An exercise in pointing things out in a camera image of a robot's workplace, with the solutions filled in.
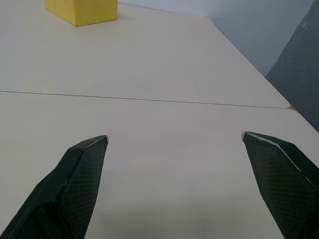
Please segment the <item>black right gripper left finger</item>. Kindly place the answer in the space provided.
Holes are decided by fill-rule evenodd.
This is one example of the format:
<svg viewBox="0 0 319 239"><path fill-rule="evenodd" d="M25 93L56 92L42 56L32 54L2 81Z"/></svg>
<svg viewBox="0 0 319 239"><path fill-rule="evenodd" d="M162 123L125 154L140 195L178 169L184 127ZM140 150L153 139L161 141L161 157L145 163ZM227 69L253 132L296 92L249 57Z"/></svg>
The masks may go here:
<svg viewBox="0 0 319 239"><path fill-rule="evenodd" d="M70 147L32 190L2 239L83 239L96 205L109 139Z"/></svg>

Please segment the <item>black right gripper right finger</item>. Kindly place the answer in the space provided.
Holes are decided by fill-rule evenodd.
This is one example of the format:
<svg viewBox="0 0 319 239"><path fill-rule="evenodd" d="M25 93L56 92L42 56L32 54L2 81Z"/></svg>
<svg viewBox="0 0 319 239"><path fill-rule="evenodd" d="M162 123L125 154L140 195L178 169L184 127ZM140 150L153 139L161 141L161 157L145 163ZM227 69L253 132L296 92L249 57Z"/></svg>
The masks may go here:
<svg viewBox="0 0 319 239"><path fill-rule="evenodd" d="M286 239L319 237L319 169L294 144L242 133L267 208Z"/></svg>

